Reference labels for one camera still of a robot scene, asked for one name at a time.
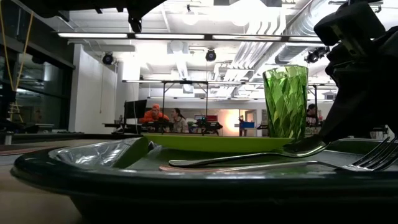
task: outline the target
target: spoon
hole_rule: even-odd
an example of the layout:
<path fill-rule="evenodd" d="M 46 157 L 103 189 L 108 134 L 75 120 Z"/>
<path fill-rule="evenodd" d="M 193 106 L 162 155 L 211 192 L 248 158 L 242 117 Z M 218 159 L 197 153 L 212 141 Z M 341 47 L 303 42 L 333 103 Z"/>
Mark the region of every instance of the spoon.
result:
<path fill-rule="evenodd" d="M 251 159 L 262 156 L 284 156 L 289 158 L 304 158 L 313 156 L 322 152 L 328 144 L 322 141 L 323 137 L 314 135 L 309 138 L 296 140 L 292 143 L 286 144 L 279 149 L 274 149 L 271 152 L 262 152 L 255 154 L 247 154 L 241 156 L 219 157 L 213 159 L 200 159 L 191 161 L 171 160 L 170 166 L 174 167 L 198 167 L 209 164 L 217 164 L 220 162 L 237 161 L 241 159 Z"/>

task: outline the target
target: fork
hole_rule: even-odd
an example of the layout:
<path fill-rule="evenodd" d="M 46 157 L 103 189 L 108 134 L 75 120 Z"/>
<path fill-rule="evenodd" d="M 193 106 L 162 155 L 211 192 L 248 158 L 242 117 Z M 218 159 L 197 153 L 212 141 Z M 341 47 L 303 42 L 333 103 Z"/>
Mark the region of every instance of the fork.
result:
<path fill-rule="evenodd" d="M 231 167 L 231 168 L 222 168 L 222 169 L 193 169 L 193 168 L 178 168 L 178 167 L 169 167 L 169 166 L 161 166 L 160 169 L 164 171 L 180 171 L 180 172 L 234 172 L 234 171 L 260 171 L 260 170 L 271 170 L 271 169 L 280 169 L 280 168 L 288 168 L 288 167 L 302 167 L 302 166 L 310 166 L 310 165 L 321 165 L 327 166 L 334 169 L 348 170 L 348 171 L 382 171 L 388 169 L 393 163 L 398 159 L 398 144 L 395 147 L 391 147 L 392 144 L 398 139 L 395 137 L 391 142 L 388 142 L 390 137 L 387 137 L 383 142 L 378 144 L 375 148 L 373 148 L 370 152 L 368 152 L 365 156 L 360 158 L 358 161 L 346 165 L 346 166 L 336 166 L 333 164 L 329 164 L 326 162 L 320 161 L 299 161 L 299 162 L 284 162 L 279 164 L 266 164 L 266 165 L 256 165 L 256 166 L 241 166 L 241 167 Z"/>

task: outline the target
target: cup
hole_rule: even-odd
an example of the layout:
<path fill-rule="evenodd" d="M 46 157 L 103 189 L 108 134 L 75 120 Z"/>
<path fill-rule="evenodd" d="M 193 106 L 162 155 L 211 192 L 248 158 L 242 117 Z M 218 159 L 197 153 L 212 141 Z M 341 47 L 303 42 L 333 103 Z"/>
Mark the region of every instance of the cup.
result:
<path fill-rule="evenodd" d="M 308 68 L 286 65 L 263 73 L 268 127 L 272 138 L 303 138 Z"/>

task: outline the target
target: lime green plate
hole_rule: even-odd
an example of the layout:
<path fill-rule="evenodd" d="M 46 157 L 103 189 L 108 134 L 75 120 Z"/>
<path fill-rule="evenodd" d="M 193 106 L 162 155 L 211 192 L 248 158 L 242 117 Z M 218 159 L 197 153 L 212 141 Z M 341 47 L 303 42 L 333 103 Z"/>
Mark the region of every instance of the lime green plate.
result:
<path fill-rule="evenodd" d="M 178 136 L 145 134 L 148 140 L 161 146 L 200 152 L 267 152 L 291 142 L 289 138 L 251 138 L 216 136 Z"/>

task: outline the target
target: orange shirt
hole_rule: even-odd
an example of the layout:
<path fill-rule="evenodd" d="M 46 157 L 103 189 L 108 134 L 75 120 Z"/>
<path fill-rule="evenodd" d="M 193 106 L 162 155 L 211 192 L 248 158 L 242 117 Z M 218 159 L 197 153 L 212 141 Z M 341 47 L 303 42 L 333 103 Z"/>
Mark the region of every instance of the orange shirt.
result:
<path fill-rule="evenodd" d="M 161 112 L 159 112 L 156 117 L 153 117 L 152 116 L 152 111 L 146 111 L 145 115 L 144 115 L 144 118 L 141 118 L 139 120 L 139 122 L 140 123 L 146 123 L 146 122 L 151 122 L 151 121 L 157 121 L 157 120 L 162 119 L 162 118 L 166 119 L 166 120 L 170 120 L 167 115 L 163 116 L 163 114 Z"/>

